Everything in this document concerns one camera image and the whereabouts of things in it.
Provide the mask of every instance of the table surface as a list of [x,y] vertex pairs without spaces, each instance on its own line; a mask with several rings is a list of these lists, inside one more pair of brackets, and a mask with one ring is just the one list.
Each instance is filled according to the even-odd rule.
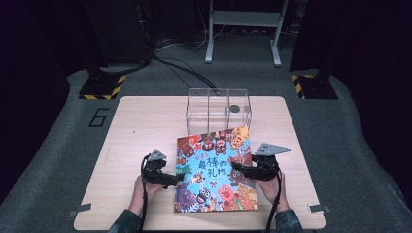
[[[262,143],[290,148],[276,155],[286,174],[286,193],[304,229],[321,229],[323,213],[311,213],[318,205],[303,152],[285,100],[275,96],[251,96],[252,152]],[[79,212],[77,230],[107,230],[128,207],[142,159],[158,149],[167,158],[163,173],[176,174],[176,139],[187,136],[186,96],[126,96],[121,98],[106,140],[90,178]],[[257,187],[258,210],[218,213],[174,213],[174,187],[161,190],[148,206],[146,230],[262,230],[271,204]]]

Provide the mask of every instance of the book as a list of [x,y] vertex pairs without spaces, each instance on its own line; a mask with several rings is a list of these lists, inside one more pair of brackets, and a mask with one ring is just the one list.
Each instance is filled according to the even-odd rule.
[[252,166],[247,126],[177,139],[175,213],[247,211],[258,208],[255,183],[231,167]]

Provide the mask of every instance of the transparent container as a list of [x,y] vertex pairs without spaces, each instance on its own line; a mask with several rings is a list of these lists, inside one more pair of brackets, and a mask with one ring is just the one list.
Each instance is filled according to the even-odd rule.
[[188,135],[250,127],[251,103],[247,89],[191,88],[187,105]]

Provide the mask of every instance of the wire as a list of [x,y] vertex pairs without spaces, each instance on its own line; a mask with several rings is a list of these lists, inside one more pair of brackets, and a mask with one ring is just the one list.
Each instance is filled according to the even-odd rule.
[[[188,65],[185,61],[183,61],[183,60],[174,59],[174,58],[160,58],[160,57],[154,55],[154,60],[157,60],[157,61],[163,63],[164,65],[166,65],[167,67],[169,67],[171,70],[173,70],[173,69],[172,69],[172,67],[173,67],[173,68],[182,70],[182,71],[184,71],[184,72],[187,72],[187,73],[189,73],[189,74],[191,74],[191,75],[194,75],[194,76],[197,77],[198,79],[200,79],[203,83],[205,83],[205,84],[206,84],[207,86],[209,86],[210,88],[216,89],[215,85],[214,85],[212,82],[210,82],[206,77],[204,77],[204,76],[196,73],[191,66],[189,66],[190,69],[188,69],[188,68],[182,67],[182,66],[180,66],[180,65],[177,65],[177,64],[174,64],[174,63],[165,61],[165,60],[163,60],[163,59],[172,59],[172,60],[180,61],[180,62],[185,63],[187,66],[189,66],[189,65]],[[182,79],[182,77],[179,76],[178,73],[177,73],[175,70],[173,70],[173,72],[179,77],[179,79],[182,80],[182,82],[184,82],[183,79]]]
[[139,230],[138,232],[143,232],[143,225],[145,224],[145,219],[146,219],[146,212],[148,209],[148,192],[146,191],[146,179],[144,175],[144,165],[145,162],[148,160],[150,154],[146,155],[143,160],[142,160],[142,165],[140,167],[140,174],[142,175],[142,186],[143,186],[143,210],[142,210],[142,217],[139,225]]
[[266,233],[270,233],[270,225],[272,224],[273,216],[275,215],[276,208],[278,207],[279,200],[281,198],[282,172],[281,172],[280,168],[279,168],[279,170],[277,170],[274,166],[270,165],[269,163],[264,162],[264,164],[270,166],[276,172],[276,178],[277,178],[278,184],[279,184],[278,193],[276,194],[275,200],[273,201],[272,209],[270,210],[269,218],[267,219],[267,222],[266,222]]

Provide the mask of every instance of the white metal stand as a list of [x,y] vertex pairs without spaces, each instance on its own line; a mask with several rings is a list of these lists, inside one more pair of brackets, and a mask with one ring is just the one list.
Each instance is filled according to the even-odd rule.
[[280,13],[263,12],[235,12],[235,11],[214,11],[213,0],[210,0],[209,8],[209,43],[206,50],[206,63],[212,62],[213,57],[213,25],[244,25],[244,26],[265,26],[276,27],[275,37],[270,40],[273,62],[276,67],[281,66],[281,58],[278,51],[279,35],[285,18],[286,7],[289,0],[283,0]]

